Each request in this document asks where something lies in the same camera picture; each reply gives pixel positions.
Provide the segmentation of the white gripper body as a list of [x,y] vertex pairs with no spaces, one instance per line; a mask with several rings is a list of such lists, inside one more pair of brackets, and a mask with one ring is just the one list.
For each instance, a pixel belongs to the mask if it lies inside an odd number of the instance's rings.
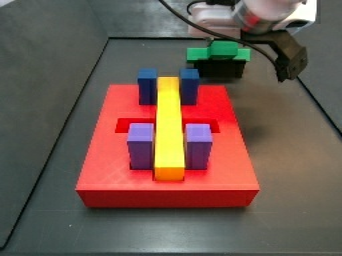
[[232,19],[235,5],[235,2],[192,3],[187,7],[188,20],[210,31],[239,38],[240,28]]

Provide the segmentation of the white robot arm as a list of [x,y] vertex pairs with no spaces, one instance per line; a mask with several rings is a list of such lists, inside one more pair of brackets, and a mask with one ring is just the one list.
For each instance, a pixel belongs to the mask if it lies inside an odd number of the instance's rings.
[[266,34],[286,30],[291,35],[315,22],[318,0],[202,0],[190,7],[190,21],[224,36],[240,32]]

